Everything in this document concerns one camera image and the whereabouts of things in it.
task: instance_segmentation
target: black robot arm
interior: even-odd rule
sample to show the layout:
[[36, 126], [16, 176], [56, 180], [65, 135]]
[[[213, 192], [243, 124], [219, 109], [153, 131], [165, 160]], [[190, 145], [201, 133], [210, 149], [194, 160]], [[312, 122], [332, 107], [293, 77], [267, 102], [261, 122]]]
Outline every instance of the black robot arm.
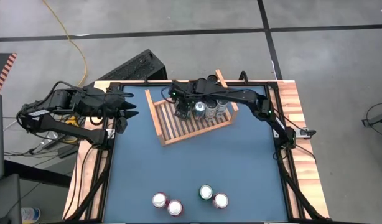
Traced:
[[[68, 85], [71, 88], [54, 90], [59, 83]], [[90, 117], [90, 121], [94, 125], [101, 123], [94, 123], [91, 117], [115, 118], [115, 131], [123, 133], [127, 126], [127, 119], [138, 114], [136, 111], [128, 111], [128, 109], [136, 107], [125, 101], [125, 97], [132, 96], [133, 94], [123, 93], [117, 89], [109, 88], [105, 93], [103, 90], [90, 86], [78, 88], [59, 81], [43, 100], [24, 104], [17, 114], [17, 121], [30, 133], [55, 131], [85, 139], [94, 146], [105, 147], [109, 137], [105, 129], [89, 130], [72, 126], [71, 124], [56, 121], [51, 114], [87, 116]]]
[[249, 107], [253, 116], [260, 121], [267, 122], [279, 135], [282, 148], [293, 149], [296, 146], [296, 133], [291, 127], [285, 127], [274, 112], [271, 100], [253, 90], [237, 90], [224, 88], [204, 78], [188, 83], [173, 81], [169, 88], [169, 95], [179, 102], [176, 106], [176, 116], [184, 117], [186, 105], [198, 100], [228, 100], [241, 103]]

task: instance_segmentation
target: wooden slatted tray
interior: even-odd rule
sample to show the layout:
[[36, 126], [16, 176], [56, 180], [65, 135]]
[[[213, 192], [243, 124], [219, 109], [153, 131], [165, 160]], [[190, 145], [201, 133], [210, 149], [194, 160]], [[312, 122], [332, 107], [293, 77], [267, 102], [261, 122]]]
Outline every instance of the wooden slatted tray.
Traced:
[[[219, 70], [216, 70], [216, 76], [219, 78], [221, 85], [227, 87]], [[153, 102], [149, 90], [146, 90], [146, 96], [157, 136], [163, 146], [227, 126], [234, 122], [236, 114], [238, 113], [236, 103], [230, 103], [228, 105], [232, 106], [233, 114], [231, 114], [227, 108], [224, 116], [214, 118], [211, 121], [205, 119], [196, 121], [192, 113], [190, 119], [182, 121], [174, 116], [174, 104], [168, 103], [166, 100]]]

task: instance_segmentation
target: silver can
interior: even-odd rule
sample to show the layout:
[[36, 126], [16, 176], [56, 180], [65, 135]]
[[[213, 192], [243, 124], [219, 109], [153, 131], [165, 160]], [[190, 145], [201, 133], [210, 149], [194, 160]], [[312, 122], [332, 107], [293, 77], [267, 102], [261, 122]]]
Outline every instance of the silver can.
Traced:
[[193, 107], [193, 117], [196, 121], [199, 121], [205, 115], [206, 105], [203, 102], [197, 102]]
[[228, 197], [223, 193], [217, 193], [213, 196], [213, 205], [216, 208], [225, 208], [228, 205]]
[[211, 186], [205, 184], [199, 188], [199, 197], [202, 200], [209, 200], [213, 196], [213, 189]]
[[215, 100], [206, 101], [205, 119], [211, 120], [216, 116], [217, 102]]
[[216, 117], [221, 117], [224, 115], [227, 109], [228, 100], [217, 100], [217, 110]]

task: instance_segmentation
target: metal frame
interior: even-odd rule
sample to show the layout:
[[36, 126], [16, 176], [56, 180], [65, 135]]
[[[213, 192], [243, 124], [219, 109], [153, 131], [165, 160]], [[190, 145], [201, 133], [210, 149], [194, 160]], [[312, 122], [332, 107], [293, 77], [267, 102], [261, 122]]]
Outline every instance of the metal frame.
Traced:
[[4, 176], [8, 177], [11, 174], [18, 174], [19, 178], [22, 180], [31, 180], [59, 187], [69, 187], [71, 184], [71, 177], [67, 175], [5, 160]]
[[[109, 86], [116, 86], [118, 88], [123, 88], [125, 86], [166, 86], [168, 85], [169, 83], [171, 83], [172, 80], [152, 80], [152, 81], [147, 81], [147, 80], [131, 80], [131, 81], [119, 81], [119, 82], [111, 82], [111, 81], [99, 81], [99, 82], [109, 82]], [[264, 91], [265, 91], [265, 94], [268, 98], [270, 98], [270, 92], [269, 92], [269, 88], [272, 88], [274, 90], [274, 96], [276, 98], [276, 103], [277, 103], [277, 108], [280, 112], [282, 112], [282, 104], [281, 104], [281, 99], [280, 99], [280, 96], [279, 96], [279, 89], [278, 89], [278, 84], [276, 81], [272, 81], [272, 80], [251, 80], [249, 81], [247, 78], [245, 78], [245, 76], [241, 73], [241, 76], [240, 76], [240, 79], [239, 80], [226, 80], [226, 83], [228, 86], [263, 86], [264, 88]], [[107, 125], [108, 121], [105, 121], [104, 122], [104, 127], [106, 128], [106, 125]], [[279, 152], [280, 148], [277, 144], [275, 144], [275, 150], [277, 152]], [[107, 155], [107, 158], [106, 158], [106, 162], [107, 163], [110, 163], [112, 162], [112, 151], [109, 151], [108, 152], [108, 155]], [[97, 161], [96, 161], [96, 164], [95, 164], [95, 168], [93, 170], [93, 180], [92, 180], [92, 185], [95, 183], [96, 179], [97, 179], [97, 173], [100, 169], [100, 165], [101, 165], [101, 156], [102, 156], [102, 152], [99, 151], [98, 154], [97, 154]], [[283, 163], [283, 160], [282, 160], [282, 157], [281, 155], [277, 155], [279, 156], [278, 160], [277, 160], [277, 163], [278, 163], [278, 169], [280, 169], [280, 165], [281, 163]], [[295, 164], [294, 164], [294, 160], [293, 160], [293, 156], [292, 156], [292, 151], [289, 150], [287, 151], [287, 156], [288, 156], [288, 166], [289, 166], [289, 170], [290, 170], [290, 173], [291, 173], [291, 176], [292, 176], [292, 179], [294, 180], [294, 182], [296, 183], [297, 186], [299, 186], [299, 183], [298, 183], [298, 180], [297, 180], [297, 176], [296, 176], [296, 168], [295, 168]], [[281, 177], [281, 182], [282, 182], [282, 191], [283, 191], [283, 194], [284, 194], [284, 200], [285, 200], [285, 207], [286, 207], [286, 212], [287, 212], [287, 219], [288, 220], [291, 220], [293, 219], [293, 211], [292, 211], [292, 207], [291, 207], [291, 200], [290, 200], [290, 195], [289, 195], [289, 191], [288, 191], [288, 188], [287, 188], [287, 184], [285, 182], [285, 180]], [[107, 180], [105, 180], [103, 186], [102, 186], [102, 191], [101, 191], [101, 197], [100, 197], [100, 203], [99, 203], [99, 208], [98, 208], [98, 214], [97, 214], [97, 219], [98, 220], [102, 220], [103, 218], [103, 210], [104, 210], [104, 206], [105, 206], [105, 202], [106, 202], [106, 191], [107, 191], [107, 188], [108, 188], [108, 181], [109, 181], [109, 174], [108, 174], [108, 178]], [[304, 209], [302, 208], [302, 205], [300, 204], [300, 201], [298, 199], [296, 199], [296, 202], [297, 202], [297, 208], [298, 208], [298, 212], [299, 212], [299, 216], [302, 217], [302, 218], [305, 218], [305, 215], [304, 215]], [[90, 219], [90, 215], [91, 215], [91, 206], [92, 205], [89, 205], [89, 207], [87, 208], [86, 210], [86, 219]]]

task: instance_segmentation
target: concrete floor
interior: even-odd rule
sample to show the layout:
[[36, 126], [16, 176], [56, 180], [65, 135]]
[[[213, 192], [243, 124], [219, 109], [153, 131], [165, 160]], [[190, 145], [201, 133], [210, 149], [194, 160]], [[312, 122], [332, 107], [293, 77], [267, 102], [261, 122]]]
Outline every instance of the concrete floor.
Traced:
[[[49, 0], [71, 34], [107, 34], [183, 29], [262, 27], [255, 0]], [[267, 0], [270, 27], [382, 24], [382, 1]], [[40, 0], [0, 0], [0, 37], [63, 35]], [[382, 102], [382, 29], [272, 33], [284, 79], [296, 80], [330, 216], [334, 220], [382, 223], [382, 136], [361, 125], [367, 109]], [[250, 79], [274, 79], [264, 33], [76, 40], [92, 82], [150, 48], [169, 78], [198, 78], [220, 68], [227, 78], [245, 70]], [[43, 98], [58, 80], [77, 83], [82, 58], [63, 40], [0, 42], [17, 60], [1, 94], [4, 115]], [[373, 111], [379, 113], [382, 108]], [[40, 140], [13, 126], [7, 151], [26, 151]], [[34, 165], [40, 160], [11, 158]], [[73, 159], [40, 166], [67, 173]], [[22, 192], [31, 188], [23, 184]], [[54, 193], [47, 200], [46, 195]], [[59, 220], [67, 191], [40, 186], [23, 205]]]

